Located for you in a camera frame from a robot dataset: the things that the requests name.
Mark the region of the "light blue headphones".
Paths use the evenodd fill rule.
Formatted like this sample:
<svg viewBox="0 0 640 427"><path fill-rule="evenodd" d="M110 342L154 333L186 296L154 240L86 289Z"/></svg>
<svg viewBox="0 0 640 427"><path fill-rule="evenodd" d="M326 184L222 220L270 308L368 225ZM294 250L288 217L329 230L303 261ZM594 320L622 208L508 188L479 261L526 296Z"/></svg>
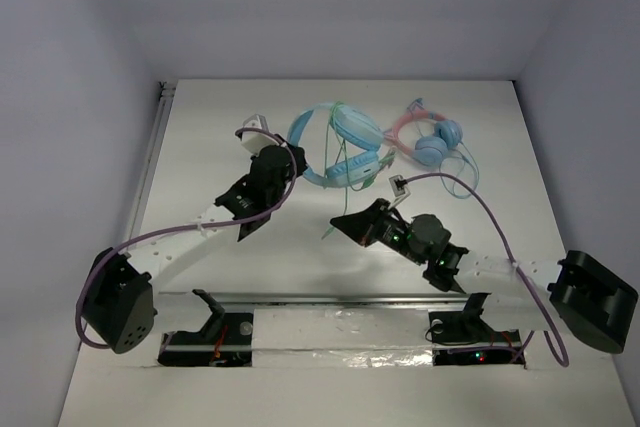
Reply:
<svg viewBox="0 0 640 427"><path fill-rule="evenodd" d="M308 166L304 178L325 189L368 188L381 171L393 164L396 150L391 147L382 154L382 129L370 116L343 102L321 103L302 112L289 127L289 144L302 146L305 129L319 111L327 112L323 169L315 171Z"/></svg>

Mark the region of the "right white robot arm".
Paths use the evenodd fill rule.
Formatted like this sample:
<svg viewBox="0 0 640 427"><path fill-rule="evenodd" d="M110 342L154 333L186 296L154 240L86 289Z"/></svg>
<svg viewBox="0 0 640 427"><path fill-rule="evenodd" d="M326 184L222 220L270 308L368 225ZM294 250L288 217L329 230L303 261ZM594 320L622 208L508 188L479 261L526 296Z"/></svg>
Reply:
<svg viewBox="0 0 640 427"><path fill-rule="evenodd" d="M468 298L461 325L483 340L498 326L491 309L499 300L516 307L520 329L557 338L567 329L583 344L609 354L623 352L638 292L589 254L571 250L551 263L482 256L451 243L451 233L432 214L404 220L384 199L367 209L334 217L330 224L362 247L381 243L423 267L424 279L441 292Z"/></svg>

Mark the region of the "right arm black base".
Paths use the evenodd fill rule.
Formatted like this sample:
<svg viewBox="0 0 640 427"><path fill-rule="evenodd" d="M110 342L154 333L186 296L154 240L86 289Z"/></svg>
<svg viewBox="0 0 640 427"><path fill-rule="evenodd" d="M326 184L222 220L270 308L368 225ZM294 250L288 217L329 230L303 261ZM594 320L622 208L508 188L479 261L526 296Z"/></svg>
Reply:
<svg viewBox="0 0 640 427"><path fill-rule="evenodd" d="M526 365L520 333L495 330L482 319L487 297L472 294L461 310L429 314L425 340L434 346L436 367Z"/></svg>

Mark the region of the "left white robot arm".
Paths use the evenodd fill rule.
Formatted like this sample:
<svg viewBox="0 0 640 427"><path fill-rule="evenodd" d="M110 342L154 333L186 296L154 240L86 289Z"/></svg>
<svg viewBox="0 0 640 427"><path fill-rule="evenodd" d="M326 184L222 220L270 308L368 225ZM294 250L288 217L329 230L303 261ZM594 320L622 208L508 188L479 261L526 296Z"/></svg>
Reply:
<svg viewBox="0 0 640 427"><path fill-rule="evenodd" d="M304 149L269 145L249 173L194 221L132 238L99 253L76 303L76 332L85 345L123 354L154 326L155 296L166 284L224 244L265 225L306 170Z"/></svg>

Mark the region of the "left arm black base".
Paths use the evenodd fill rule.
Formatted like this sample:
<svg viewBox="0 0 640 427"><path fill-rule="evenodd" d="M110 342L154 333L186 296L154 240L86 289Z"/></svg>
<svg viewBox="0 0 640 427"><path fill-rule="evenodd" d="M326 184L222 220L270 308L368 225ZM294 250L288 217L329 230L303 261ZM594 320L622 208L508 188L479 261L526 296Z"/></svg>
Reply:
<svg viewBox="0 0 640 427"><path fill-rule="evenodd" d="M163 367L250 367L254 313L228 312L208 292L192 293L210 315L197 331L164 333L157 357Z"/></svg>

